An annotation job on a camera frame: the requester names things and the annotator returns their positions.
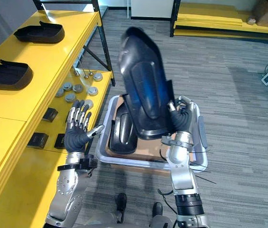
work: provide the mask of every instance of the gray carpet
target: gray carpet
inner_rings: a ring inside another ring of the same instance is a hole
[[[200,107],[210,146],[208,171],[198,179],[203,207],[212,228],[268,228],[268,87],[260,79],[268,63],[268,44],[218,38],[169,37],[169,22],[130,20],[125,10],[108,10],[104,16],[116,87],[112,87],[99,117],[103,122],[108,101],[125,92],[118,68],[120,37],[137,26],[157,43],[166,76],[175,95],[185,95]],[[89,45],[104,59],[98,32]],[[85,54],[83,66],[103,69]],[[91,152],[94,152],[97,139]],[[99,163],[84,194],[76,224],[95,212],[115,209],[114,196],[125,192],[125,222],[147,227],[154,202],[164,205],[164,215],[175,215],[157,193],[171,190],[167,177],[113,169]],[[167,197],[175,208],[173,196]]]

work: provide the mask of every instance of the gray plastic part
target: gray plastic part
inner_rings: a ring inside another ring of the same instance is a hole
[[[89,100],[89,99],[88,100],[85,100],[84,101],[84,104],[89,106],[88,109],[91,109],[94,106],[94,103],[92,102],[92,100]]]
[[[88,94],[91,95],[91,96],[96,96],[98,94],[97,87],[94,87],[94,86],[90,87],[88,89]]]
[[[63,89],[65,90],[65,91],[70,91],[71,89],[72,89],[72,87],[73,87],[73,85],[72,85],[72,83],[70,83],[70,82],[65,82],[64,84],[63,84]]]
[[[63,94],[64,94],[64,89],[63,88],[60,88],[60,89],[58,89],[55,97],[62,97]]]
[[[208,142],[206,140],[205,126],[204,126],[204,120],[203,120],[202,115],[198,117],[198,127],[199,127],[199,134],[200,134],[202,146],[207,149]]]
[[[73,91],[75,92],[75,93],[81,93],[82,91],[83,91],[83,85],[81,85],[81,84],[76,84],[76,85],[74,85],[73,86]]]
[[[96,73],[96,74],[94,74],[93,79],[94,79],[96,82],[100,82],[100,81],[103,79],[103,76],[102,76],[101,73]]]
[[[72,103],[76,100],[76,95],[74,93],[69,93],[65,96],[65,101],[68,103]]]

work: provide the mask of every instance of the yellow table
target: yellow table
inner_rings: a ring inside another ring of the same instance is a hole
[[[0,45],[0,59],[27,63],[34,72],[24,89],[0,90],[0,194],[80,50],[101,25],[98,12],[51,10],[47,15],[37,11],[21,27],[40,20],[63,25],[64,39],[57,44],[23,43],[11,35]],[[109,81],[112,72],[107,76]],[[107,87],[103,88],[104,97]]]

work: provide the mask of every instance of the white wall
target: white wall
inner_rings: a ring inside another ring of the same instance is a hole
[[[181,0],[181,2],[235,6],[236,9],[244,11],[252,11],[257,1],[258,0]]]
[[[132,17],[170,18],[173,0],[131,0]]]
[[[47,4],[48,10],[80,10],[83,4]],[[0,44],[23,24],[34,12],[36,7],[32,0],[0,0]]]
[[[128,6],[128,0],[98,0],[99,6],[115,6],[115,7],[125,7]]]

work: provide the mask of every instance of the black cylinder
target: black cylinder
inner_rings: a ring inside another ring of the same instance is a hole
[[[178,215],[204,214],[199,194],[175,195]]]

